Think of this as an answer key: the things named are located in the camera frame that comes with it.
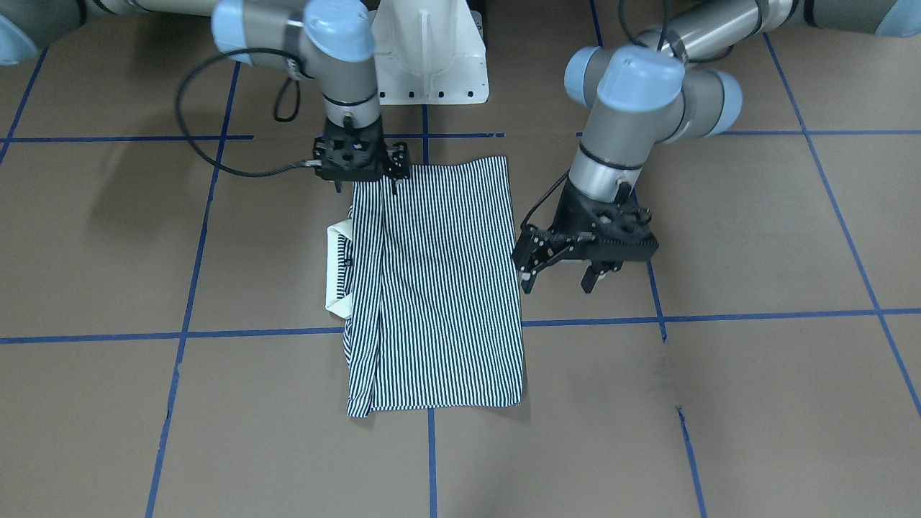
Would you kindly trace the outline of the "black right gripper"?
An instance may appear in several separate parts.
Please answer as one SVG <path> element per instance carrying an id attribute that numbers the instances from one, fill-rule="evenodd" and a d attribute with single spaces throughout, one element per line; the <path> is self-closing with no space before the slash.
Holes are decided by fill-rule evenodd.
<path id="1" fill-rule="evenodd" d="M 398 182 L 412 177 L 408 144 L 386 145 L 381 119 L 360 128 L 325 120 L 322 137 L 314 140 L 313 155 L 320 161 L 314 173 L 325 181 L 378 181 L 386 175 L 396 196 Z"/>

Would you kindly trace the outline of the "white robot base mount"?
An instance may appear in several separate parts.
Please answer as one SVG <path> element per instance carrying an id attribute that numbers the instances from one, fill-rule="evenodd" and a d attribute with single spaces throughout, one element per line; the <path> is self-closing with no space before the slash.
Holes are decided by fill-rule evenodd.
<path id="1" fill-rule="evenodd" d="M 488 101 L 486 2 L 378 1 L 371 17 L 381 104 Z"/>

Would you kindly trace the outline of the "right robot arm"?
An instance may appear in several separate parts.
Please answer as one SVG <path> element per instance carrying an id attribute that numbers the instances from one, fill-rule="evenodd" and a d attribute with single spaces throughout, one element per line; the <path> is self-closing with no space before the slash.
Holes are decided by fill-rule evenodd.
<path id="1" fill-rule="evenodd" d="M 312 154 L 270 168 L 269 177 L 312 168 L 336 187 L 346 181 L 389 180 L 412 174 L 407 145 L 389 145 L 383 135 L 381 99 L 374 61 L 371 13 L 361 1 L 4 1 L 1 4 L 2 65 L 19 65 L 90 21 L 135 13 L 207 17 L 217 54 L 187 73 L 178 86 L 174 114 L 180 132 L 202 160 L 239 177 L 204 153 L 191 134 L 182 101 L 191 82 L 215 63 L 234 60 L 286 74 L 299 91 L 316 80 L 323 95 L 325 128 Z"/>

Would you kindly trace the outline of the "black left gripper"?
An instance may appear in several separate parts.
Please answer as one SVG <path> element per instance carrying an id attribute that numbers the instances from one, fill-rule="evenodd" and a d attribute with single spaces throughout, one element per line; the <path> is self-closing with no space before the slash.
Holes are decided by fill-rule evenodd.
<path id="1" fill-rule="evenodd" d="M 609 272 L 617 273 L 624 262 L 645 262 L 659 243 L 649 227 L 651 210 L 625 198 L 621 203 L 599 202 L 581 193 L 570 180 L 563 185 L 550 230 L 534 225 L 521 227 L 511 253 L 524 293 L 530 294 L 537 276 L 569 255 L 591 261 L 580 281 L 591 293 Z"/>

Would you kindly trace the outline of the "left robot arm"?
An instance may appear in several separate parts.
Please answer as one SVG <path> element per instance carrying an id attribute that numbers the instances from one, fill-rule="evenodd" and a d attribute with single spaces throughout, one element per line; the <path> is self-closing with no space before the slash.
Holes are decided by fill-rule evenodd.
<path id="1" fill-rule="evenodd" d="M 618 49 L 580 49 L 563 85 L 589 109 L 579 149 L 555 183 L 555 219 L 542 230 L 524 219 L 512 259 L 523 291 L 562 261 L 588 263 L 580 285 L 658 250 L 651 212 L 632 200 L 657 144 L 707 138 L 739 118 L 743 92 L 729 73 L 698 68 L 743 40 L 789 23 L 819 29 L 911 38 L 919 33 L 917 1 L 701 1 L 649 27 Z"/>

